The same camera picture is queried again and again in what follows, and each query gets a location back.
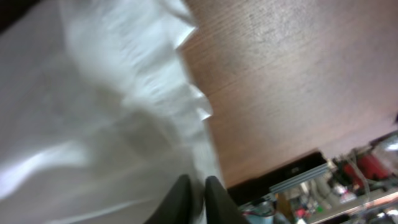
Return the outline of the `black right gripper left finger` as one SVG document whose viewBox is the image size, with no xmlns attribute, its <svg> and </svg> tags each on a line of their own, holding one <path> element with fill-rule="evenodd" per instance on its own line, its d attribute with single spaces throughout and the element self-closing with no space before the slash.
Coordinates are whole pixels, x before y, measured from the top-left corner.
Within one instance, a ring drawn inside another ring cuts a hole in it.
<svg viewBox="0 0 398 224">
<path fill-rule="evenodd" d="M 144 224 L 189 224 L 192 211 L 192 187 L 188 175 L 181 175 L 155 212 Z"/>
</svg>

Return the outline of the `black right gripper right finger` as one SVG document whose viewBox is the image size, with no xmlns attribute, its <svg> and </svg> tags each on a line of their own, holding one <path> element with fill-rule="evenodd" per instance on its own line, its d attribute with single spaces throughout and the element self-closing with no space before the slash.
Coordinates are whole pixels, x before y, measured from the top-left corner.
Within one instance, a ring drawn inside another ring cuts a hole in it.
<svg viewBox="0 0 398 224">
<path fill-rule="evenodd" d="M 215 176 L 205 181 L 207 224 L 249 224 Z"/>
</svg>

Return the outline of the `white t-shirt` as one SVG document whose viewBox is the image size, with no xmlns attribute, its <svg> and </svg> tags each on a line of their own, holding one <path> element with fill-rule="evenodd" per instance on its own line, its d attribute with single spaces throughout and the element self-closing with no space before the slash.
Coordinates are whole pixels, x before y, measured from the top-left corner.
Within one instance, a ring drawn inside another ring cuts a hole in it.
<svg viewBox="0 0 398 224">
<path fill-rule="evenodd" d="M 40 1 L 1 34 L 1 222 L 144 223 L 220 168 L 185 1 Z"/>
</svg>

